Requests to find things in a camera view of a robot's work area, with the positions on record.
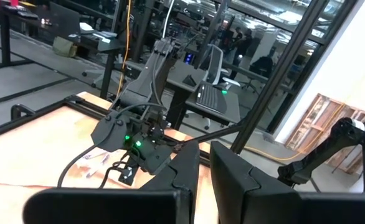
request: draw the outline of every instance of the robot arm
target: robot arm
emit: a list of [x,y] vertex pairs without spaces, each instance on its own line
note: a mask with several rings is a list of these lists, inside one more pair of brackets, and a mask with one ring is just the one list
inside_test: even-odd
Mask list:
[[365,125],[351,118],[341,118],[336,122],[331,128],[329,137],[302,160],[279,167],[278,180],[290,187],[295,184],[305,184],[319,165],[343,148],[358,144],[363,147],[365,191]]

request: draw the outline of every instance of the wooden crate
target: wooden crate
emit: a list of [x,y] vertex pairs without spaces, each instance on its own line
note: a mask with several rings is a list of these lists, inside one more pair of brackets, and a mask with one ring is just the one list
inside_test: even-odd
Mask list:
[[[332,125],[343,117],[365,122],[365,111],[318,94],[285,146],[299,153],[308,154],[329,136]],[[361,146],[346,147],[326,163],[333,167],[339,166],[340,169],[352,174],[363,164]]]

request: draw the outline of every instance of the wooden tabletop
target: wooden tabletop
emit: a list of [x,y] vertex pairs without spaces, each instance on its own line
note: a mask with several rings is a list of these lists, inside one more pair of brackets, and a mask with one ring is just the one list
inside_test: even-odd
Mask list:
[[[108,108],[110,103],[91,95],[80,93],[91,103]],[[90,137],[98,121],[63,107],[37,118],[0,136],[0,224],[22,223],[25,201],[34,193],[55,187],[62,169],[80,152],[91,146]],[[190,136],[169,129],[166,135],[177,140]],[[210,145],[202,143],[201,150],[209,152]],[[98,164],[101,157],[89,162],[78,162],[68,172],[63,186],[97,188],[106,169],[119,161],[123,151],[113,152],[108,162],[91,178],[86,178],[87,167]],[[132,186],[117,182],[119,173],[112,171],[105,188],[140,188],[153,176],[141,170]],[[218,212],[211,183],[210,169],[199,168],[195,223],[217,223]]]

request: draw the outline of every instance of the floor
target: floor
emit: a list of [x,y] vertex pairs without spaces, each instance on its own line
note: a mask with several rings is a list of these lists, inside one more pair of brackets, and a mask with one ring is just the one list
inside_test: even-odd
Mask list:
[[[40,65],[28,64],[0,69],[0,101],[6,100],[0,102],[0,124],[9,121],[10,107],[16,103],[37,110],[81,91],[99,95],[99,90],[89,85],[94,77],[83,77],[81,73],[86,69],[101,69],[103,67],[82,59],[57,56],[52,53],[50,46],[26,39],[14,32],[12,32],[11,51],[32,59]],[[13,55],[12,59],[17,60],[18,56]],[[26,90],[35,91],[24,94]],[[116,90],[115,83],[112,83],[110,87],[110,92],[113,90]],[[170,104],[172,94],[170,92],[163,94],[162,101],[165,105]],[[9,96],[17,97],[8,100]],[[196,137],[222,128],[220,124],[212,122],[210,130],[205,131],[205,123],[206,121],[201,116],[192,114],[189,118],[184,119],[180,131]],[[235,137],[236,134],[231,134],[218,139],[218,141],[230,146]],[[264,154],[286,158],[291,157],[295,152],[285,149],[268,137],[267,134],[256,130],[247,143],[248,150],[242,151],[240,156],[269,175],[276,177],[277,168],[283,163],[267,159]],[[302,156],[297,156],[293,161],[301,158]],[[323,164],[313,172],[316,187],[322,192],[346,192],[358,179],[357,176],[345,174],[340,170],[332,174],[332,170],[333,167]],[[296,186],[295,189],[315,191],[316,187],[308,182],[305,185]]]

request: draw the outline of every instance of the standing desk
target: standing desk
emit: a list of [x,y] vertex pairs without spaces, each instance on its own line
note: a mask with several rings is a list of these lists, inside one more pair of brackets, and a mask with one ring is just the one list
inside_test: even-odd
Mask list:
[[101,98],[103,99],[107,98],[111,73],[113,70],[113,63],[115,61],[115,55],[117,51],[125,47],[124,43],[121,43],[119,40],[116,39],[112,39],[109,43],[103,42],[101,40],[96,40],[97,42],[94,43],[95,41],[93,40],[84,41],[85,40],[84,35],[81,35],[80,37],[69,37],[69,35],[71,34],[69,30],[71,29],[65,25],[67,23],[62,23],[62,21],[56,19],[55,16],[53,15],[54,13],[51,12],[50,9],[49,10],[44,9],[41,6],[37,7],[24,6],[30,9],[33,13],[37,14],[39,18],[50,19],[52,26],[47,26],[41,24],[40,20],[26,19],[4,10],[2,7],[6,4],[7,4],[6,2],[0,1],[0,33],[1,33],[1,58],[2,58],[0,63],[0,68],[16,66],[16,65],[24,65],[27,63],[34,63],[26,58],[24,60],[13,61],[13,62],[11,61],[9,20],[10,18],[17,19],[20,20],[21,22],[25,22],[27,25],[30,25],[32,27],[37,27],[51,34],[67,39],[78,46],[85,47],[98,53],[108,54],[108,59],[105,65],[104,78],[102,81],[102,87],[100,93]]
[[[86,92],[79,96],[103,108],[108,108],[111,104]],[[92,145],[90,134],[97,122],[64,106],[0,135],[0,224],[22,223],[24,202],[36,192],[56,186],[59,174],[66,164]],[[166,130],[166,135],[180,141],[191,138],[173,129]],[[199,147],[202,151],[210,151],[208,143],[201,143]],[[107,164],[89,179],[83,177],[87,171],[84,166],[74,165],[67,173],[63,186],[98,187],[107,167],[119,161],[123,154],[123,151],[113,152]],[[139,170],[130,187],[117,182],[118,177],[117,171],[111,172],[105,188],[136,189],[152,178]],[[195,223],[217,222],[218,212],[210,169],[201,165]]]

